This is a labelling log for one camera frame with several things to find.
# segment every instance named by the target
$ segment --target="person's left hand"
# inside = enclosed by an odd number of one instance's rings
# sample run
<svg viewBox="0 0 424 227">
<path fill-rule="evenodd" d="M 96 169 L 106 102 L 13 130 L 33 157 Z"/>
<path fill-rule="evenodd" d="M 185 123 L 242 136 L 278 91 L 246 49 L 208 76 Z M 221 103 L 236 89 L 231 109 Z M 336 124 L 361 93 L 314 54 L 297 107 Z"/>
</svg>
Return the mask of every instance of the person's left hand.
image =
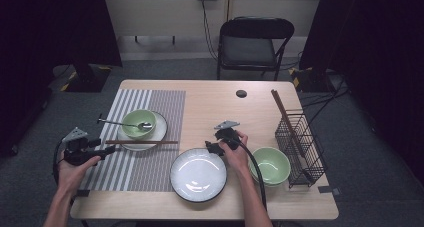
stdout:
<svg viewBox="0 0 424 227">
<path fill-rule="evenodd" d="M 94 156 L 87 162 L 80 166 L 74 166 L 65 160 L 60 161 L 59 170 L 59 183 L 58 189 L 63 190 L 72 195 L 76 194 L 78 187 L 84 178 L 85 172 L 97 162 L 100 161 L 100 156 Z"/>
</svg>

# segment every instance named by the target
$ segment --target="metal spoon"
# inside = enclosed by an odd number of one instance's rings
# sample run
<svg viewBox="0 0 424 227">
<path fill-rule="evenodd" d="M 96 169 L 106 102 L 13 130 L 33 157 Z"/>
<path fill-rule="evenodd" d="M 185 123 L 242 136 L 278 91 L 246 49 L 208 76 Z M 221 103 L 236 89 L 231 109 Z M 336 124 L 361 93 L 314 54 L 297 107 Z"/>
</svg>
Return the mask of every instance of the metal spoon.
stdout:
<svg viewBox="0 0 424 227">
<path fill-rule="evenodd" d="M 124 124 L 124 123 L 120 123 L 120 122 L 115 122 L 115 121 L 110 121 L 110 120 L 105 120 L 105 119 L 101 119 L 101 114 L 99 116 L 99 118 L 97 119 L 97 123 L 101 122 L 106 122 L 109 124 L 117 124 L 117 125 L 124 125 L 124 126 L 131 126 L 131 127 L 135 127 L 138 128 L 139 130 L 144 130 L 144 131 L 148 131 L 151 128 L 153 128 L 153 125 L 149 122 L 142 122 L 138 125 L 131 125 L 131 124 Z"/>
</svg>

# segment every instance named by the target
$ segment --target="dish rack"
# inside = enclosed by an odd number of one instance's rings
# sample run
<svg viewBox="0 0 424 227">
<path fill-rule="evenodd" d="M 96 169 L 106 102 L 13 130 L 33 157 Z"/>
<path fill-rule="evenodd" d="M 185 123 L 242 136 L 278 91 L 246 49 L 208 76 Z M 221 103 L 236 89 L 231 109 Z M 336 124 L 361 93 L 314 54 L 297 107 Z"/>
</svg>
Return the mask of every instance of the dish rack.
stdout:
<svg viewBox="0 0 424 227">
<path fill-rule="evenodd" d="M 305 115 L 283 115 L 275 137 L 279 149 L 290 161 L 289 188 L 294 185 L 310 187 L 315 184 L 327 170 L 327 164 L 323 158 L 321 144 L 317 136 L 312 134 Z"/>
</svg>

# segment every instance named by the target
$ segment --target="striped placemat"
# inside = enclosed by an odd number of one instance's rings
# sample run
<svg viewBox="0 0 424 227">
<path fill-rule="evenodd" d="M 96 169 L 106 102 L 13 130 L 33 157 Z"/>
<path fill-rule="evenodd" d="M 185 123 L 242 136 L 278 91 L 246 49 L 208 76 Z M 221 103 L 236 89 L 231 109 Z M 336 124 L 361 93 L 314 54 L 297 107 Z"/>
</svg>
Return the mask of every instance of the striped placemat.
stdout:
<svg viewBox="0 0 424 227">
<path fill-rule="evenodd" d="M 161 114 L 168 125 L 163 140 L 180 140 L 185 91 L 120 89 L 108 120 L 121 121 L 129 112 L 148 109 Z M 100 138 L 116 139 L 119 126 L 105 124 Z M 179 144 L 161 144 L 144 151 L 130 151 L 117 145 L 117 151 L 90 168 L 80 189 L 105 191 L 170 192 L 169 171 L 179 153 Z"/>
</svg>

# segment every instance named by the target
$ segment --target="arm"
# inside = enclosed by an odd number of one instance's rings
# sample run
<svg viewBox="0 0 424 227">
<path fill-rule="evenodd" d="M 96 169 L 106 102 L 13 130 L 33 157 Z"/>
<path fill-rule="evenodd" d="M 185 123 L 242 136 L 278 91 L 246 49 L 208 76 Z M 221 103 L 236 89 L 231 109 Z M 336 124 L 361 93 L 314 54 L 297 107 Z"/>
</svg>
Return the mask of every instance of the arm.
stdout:
<svg viewBox="0 0 424 227">
<path fill-rule="evenodd" d="M 247 135 L 240 131 L 237 134 L 241 137 L 243 144 L 247 144 Z M 240 183 L 241 194 L 243 199 L 244 218 L 246 227 L 256 226 L 272 226 L 271 220 L 266 212 L 262 202 L 256 192 L 253 178 L 250 175 L 248 167 L 248 156 L 246 151 L 239 147 L 231 150 L 224 142 L 219 142 L 219 146 L 225 151 L 228 163 L 234 168 Z"/>
<path fill-rule="evenodd" d="M 87 169 L 99 160 L 100 156 L 95 156 L 80 166 L 73 166 L 66 161 L 59 163 L 59 184 L 44 227 L 67 226 L 71 198 L 76 194 Z"/>
</svg>

